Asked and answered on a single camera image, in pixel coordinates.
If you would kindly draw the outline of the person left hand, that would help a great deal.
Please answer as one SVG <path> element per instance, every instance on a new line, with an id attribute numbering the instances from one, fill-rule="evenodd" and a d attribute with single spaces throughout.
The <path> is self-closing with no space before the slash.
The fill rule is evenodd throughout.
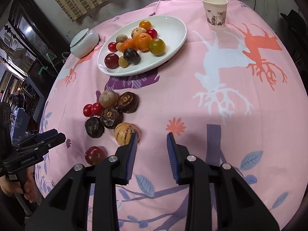
<path id="1" fill-rule="evenodd" d="M 31 168 L 27 168 L 27 181 L 24 184 L 23 189 L 17 182 L 11 182 L 6 179 L 5 176 L 1 177 L 1 190 L 7 196 L 13 194 L 24 194 L 24 197 L 30 202 L 34 202 L 37 199 L 37 190 L 33 179 L 33 173 Z"/>

